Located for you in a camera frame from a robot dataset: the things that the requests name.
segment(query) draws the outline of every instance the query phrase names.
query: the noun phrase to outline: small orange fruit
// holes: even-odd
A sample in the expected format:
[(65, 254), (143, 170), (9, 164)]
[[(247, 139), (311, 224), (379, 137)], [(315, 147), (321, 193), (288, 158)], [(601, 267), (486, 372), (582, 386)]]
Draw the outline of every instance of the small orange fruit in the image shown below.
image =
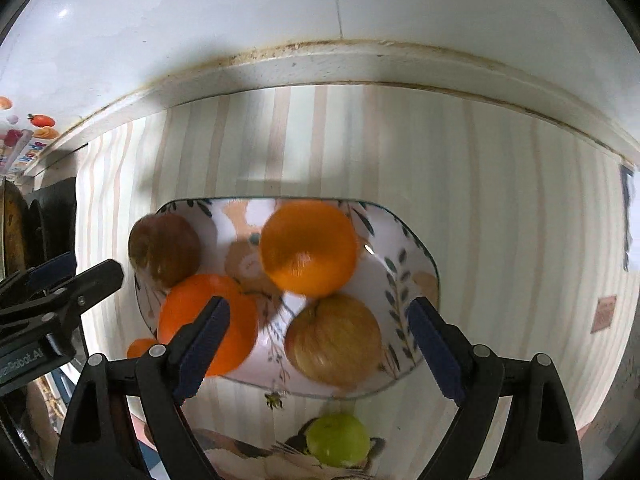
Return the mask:
[(133, 359), (145, 354), (153, 345), (157, 345), (158, 341), (151, 338), (136, 339), (127, 348), (127, 359)]
[(243, 294), (228, 276), (195, 274), (171, 289), (158, 319), (158, 341), (168, 344), (183, 325), (198, 317), (212, 296), (227, 300), (231, 318), (207, 377), (235, 370), (254, 349), (258, 337), (258, 310), (254, 298)]
[(260, 259), (264, 272), (282, 290), (321, 298), (350, 280), (358, 239), (339, 209), (319, 200), (295, 200), (264, 225)]

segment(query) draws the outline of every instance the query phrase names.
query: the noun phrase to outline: white plate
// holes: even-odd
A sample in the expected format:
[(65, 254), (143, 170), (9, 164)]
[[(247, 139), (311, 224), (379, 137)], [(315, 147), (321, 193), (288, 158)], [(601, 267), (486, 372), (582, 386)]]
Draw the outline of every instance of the white plate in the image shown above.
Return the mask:
[[(225, 377), (272, 392), (357, 398), (377, 393), (411, 373), (422, 355), (409, 332), (405, 310), (417, 296), (438, 303), (438, 271), (423, 243), (393, 213), (372, 203), (349, 200), (324, 200), (350, 217), (362, 242), (356, 271), (341, 291), (367, 305), (378, 320), (385, 348), (383, 362), (377, 373), (348, 392), (310, 381), (289, 363), (284, 336), (306, 298), (279, 290), (262, 272), (258, 256), (260, 231), (286, 200), (296, 199), (177, 200), (158, 212), (179, 214), (195, 229), (203, 247), (199, 273), (231, 276), (245, 293), (258, 297), (260, 332), (254, 350)], [(140, 313), (155, 333), (165, 293), (137, 275), (136, 295)]]

